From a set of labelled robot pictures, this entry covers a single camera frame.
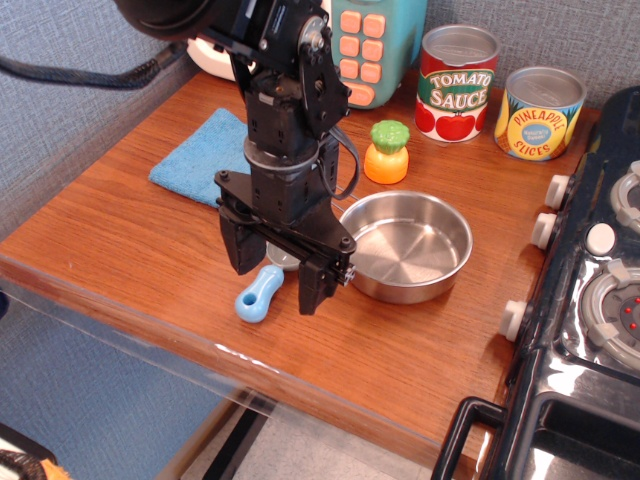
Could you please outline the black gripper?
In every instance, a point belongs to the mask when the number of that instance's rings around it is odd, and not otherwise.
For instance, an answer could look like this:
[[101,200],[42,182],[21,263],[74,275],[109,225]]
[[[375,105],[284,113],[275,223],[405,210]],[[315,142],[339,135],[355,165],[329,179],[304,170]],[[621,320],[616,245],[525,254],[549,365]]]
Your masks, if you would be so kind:
[[259,265],[272,243],[299,259],[299,313],[314,315],[355,276],[356,241],[332,211],[360,177],[360,158],[344,133],[311,140],[292,157],[246,137],[250,173],[221,170],[219,224],[229,262],[238,275]]

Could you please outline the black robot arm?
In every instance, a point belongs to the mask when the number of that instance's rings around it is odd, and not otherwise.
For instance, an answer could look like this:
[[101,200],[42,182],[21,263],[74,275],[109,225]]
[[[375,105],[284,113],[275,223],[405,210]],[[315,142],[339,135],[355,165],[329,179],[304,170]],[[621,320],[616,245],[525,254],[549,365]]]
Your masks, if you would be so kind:
[[298,259],[299,310],[313,314],[354,275],[356,243],[332,204],[349,88],[317,1],[121,1],[137,30],[161,40],[202,38],[230,56],[246,107],[248,173],[215,176],[220,230],[232,267],[253,270],[275,245]]

